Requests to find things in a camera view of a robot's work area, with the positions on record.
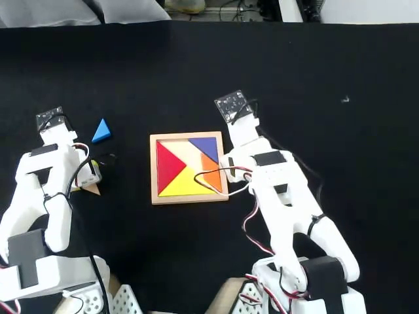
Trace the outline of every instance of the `yellow tangram piece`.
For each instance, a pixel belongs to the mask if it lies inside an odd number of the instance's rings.
[[[215,193],[214,191],[196,183],[194,181],[194,176],[195,172],[193,169],[186,167],[158,196],[162,197]]]

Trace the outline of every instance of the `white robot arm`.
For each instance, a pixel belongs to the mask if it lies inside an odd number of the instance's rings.
[[[8,264],[0,271],[0,301],[63,292],[65,297],[83,301],[80,313],[99,313],[106,300],[101,288],[109,284],[105,261],[97,256],[66,258],[54,254],[69,245],[72,209],[68,188],[74,190],[101,179],[97,164],[90,162],[71,182],[77,168],[87,161],[88,147],[73,142],[77,134],[67,129],[64,117],[61,108],[37,115],[45,144],[20,159],[16,190],[0,223],[0,255]],[[47,228],[29,232],[35,220],[45,214],[49,215]]]
[[[249,191],[271,236],[274,255],[255,263],[252,279],[271,294],[273,305],[284,314],[291,310],[294,314],[366,313],[363,296],[346,284],[359,277],[354,255],[334,222],[323,214],[293,155],[273,149],[259,136],[259,119],[251,102],[241,91],[215,101],[234,146],[221,158],[221,166],[251,170],[251,179],[237,169],[226,171],[227,179],[250,181]],[[298,258],[293,250],[293,234],[297,232],[306,234],[327,256],[305,261]]]

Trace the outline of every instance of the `blue tangram piece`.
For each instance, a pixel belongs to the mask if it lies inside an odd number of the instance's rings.
[[[101,141],[102,139],[106,139],[109,136],[111,136],[111,131],[109,131],[109,128],[107,127],[105,120],[102,119],[99,123],[96,133],[93,136],[92,143],[96,143],[98,141]]]
[[[190,138],[189,141],[218,164],[217,139],[215,137],[195,137]]]

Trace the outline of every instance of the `orange triangle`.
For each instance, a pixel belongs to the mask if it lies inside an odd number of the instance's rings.
[[[201,154],[201,161],[202,161],[202,169],[204,171],[218,169],[218,165],[205,154]],[[220,178],[219,171],[205,173],[204,180],[213,188],[216,188],[219,192],[223,191],[223,187],[221,186],[221,178]]]

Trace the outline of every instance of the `black cloth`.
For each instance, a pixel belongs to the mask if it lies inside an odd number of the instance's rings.
[[[149,135],[221,130],[229,151],[213,100],[242,89],[259,100],[264,129],[323,177],[321,204],[359,262],[351,286],[368,312],[412,313],[418,32],[414,24],[182,22],[1,30],[0,208],[21,155],[42,144],[37,113],[61,105],[85,143],[105,118],[113,137],[91,152],[113,152],[117,164],[102,168],[102,196],[72,198],[95,254],[143,309],[203,313],[229,277],[264,256],[240,228],[253,200],[152,206]],[[260,217],[249,230],[267,243]],[[68,255],[82,256],[76,233]],[[299,236],[295,249],[319,253]],[[52,299],[22,303],[47,313]]]

